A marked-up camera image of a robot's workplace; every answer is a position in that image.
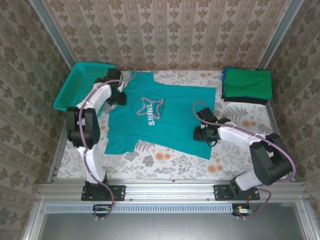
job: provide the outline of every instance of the teal t-shirt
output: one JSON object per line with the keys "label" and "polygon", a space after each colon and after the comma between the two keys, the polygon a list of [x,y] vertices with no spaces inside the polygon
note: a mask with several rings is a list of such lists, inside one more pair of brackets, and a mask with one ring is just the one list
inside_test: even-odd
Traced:
{"label": "teal t-shirt", "polygon": [[[139,72],[123,91],[127,104],[117,105],[109,115],[106,154],[133,152],[142,140],[210,159],[207,143],[193,139],[195,127],[201,124],[193,104],[203,100],[213,111],[215,88],[162,84],[154,81],[152,72]],[[196,111],[202,108],[198,104]]]}

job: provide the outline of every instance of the printed graphic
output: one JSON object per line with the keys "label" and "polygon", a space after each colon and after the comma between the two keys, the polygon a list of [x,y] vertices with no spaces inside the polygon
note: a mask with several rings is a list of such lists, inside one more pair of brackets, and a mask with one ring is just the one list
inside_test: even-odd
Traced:
{"label": "printed graphic", "polygon": [[152,101],[146,97],[142,97],[141,101],[143,106],[136,112],[136,114],[139,116],[147,115],[149,126],[155,125],[155,119],[159,120],[162,117],[163,110],[165,109],[165,99],[157,99]]}

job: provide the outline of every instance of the table surface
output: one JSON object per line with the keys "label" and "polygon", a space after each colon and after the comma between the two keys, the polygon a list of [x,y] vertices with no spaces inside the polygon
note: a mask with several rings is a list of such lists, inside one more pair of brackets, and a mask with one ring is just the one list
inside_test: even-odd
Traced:
{"label": "table surface", "polygon": [[[128,75],[129,72],[123,73],[124,78]],[[221,99],[221,77],[222,71],[219,70],[154,71],[154,80],[163,84],[216,88],[214,114],[218,119],[226,117],[252,132],[270,134],[272,129],[266,107],[224,102]],[[108,178],[230,180],[253,169],[249,152],[222,140],[212,148],[210,160],[145,141],[139,141],[133,152],[105,154],[110,110],[112,108],[106,105],[98,119],[101,130],[98,150]],[[86,177],[83,160],[69,141],[66,143],[57,177]]]}

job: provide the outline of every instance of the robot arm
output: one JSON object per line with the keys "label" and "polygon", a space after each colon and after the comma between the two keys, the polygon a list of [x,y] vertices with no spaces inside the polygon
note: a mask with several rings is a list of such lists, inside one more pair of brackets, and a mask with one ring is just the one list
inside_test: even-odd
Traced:
{"label": "robot arm", "polygon": [[[86,97],[76,107],[68,107],[66,111],[66,129],[68,140],[73,143],[73,145],[79,151],[81,158],[84,159],[84,152],[86,148],[83,145],[79,130],[79,124],[82,124],[85,142],[89,148],[86,152],[86,162],[90,171],[92,172],[92,175],[94,175],[95,178],[100,182],[106,181],[106,173],[102,168],[98,153],[97,143],[100,139],[100,128],[97,112],[106,101],[110,106],[112,104],[125,105],[127,103],[127,97],[126,94],[122,92],[124,82],[113,82],[103,85],[99,88],[98,86],[109,80],[120,79],[120,77],[121,72],[119,70],[110,68],[106,77],[100,77],[95,81],[88,96],[91,95],[94,90],[96,91],[91,96],[89,102],[86,102]],[[83,105],[85,105],[85,107],[82,112],[82,122],[80,123],[78,120],[79,111]],[[86,181],[91,184],[97,184],[97,181],[92,178],[87,168],[85,170],[87,175]]]}
{"label": "robot arm", "polygon": [[197,115],[207,122],[218,124],[228,122],[230,126],[202,124],[201,127],[195,128],[193,132],[194,140],[205,142],[224,140],[238,145],[251,154],[253,170],[243,172],[230,181],[230,190],[235,198],[256,186],[269,186],[293,170],[290,162],[281,152],[257,138],[257,135],[259,135],[288,152],[280,136],[276,133],[248,136],[232,127],[235,124],[230,122],[229,119],[222,118],[218,120],[208,107],[199,111]]}

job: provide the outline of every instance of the stack of folded shirts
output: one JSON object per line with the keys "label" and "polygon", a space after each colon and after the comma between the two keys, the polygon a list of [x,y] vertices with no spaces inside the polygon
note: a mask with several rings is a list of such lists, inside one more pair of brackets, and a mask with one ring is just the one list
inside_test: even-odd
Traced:
{"label": "stack of folded shirts", "polygon": [[227,66],[222,74],[221,98],[225,102],[266,105],[272,97],[269,70],[245,70]]}

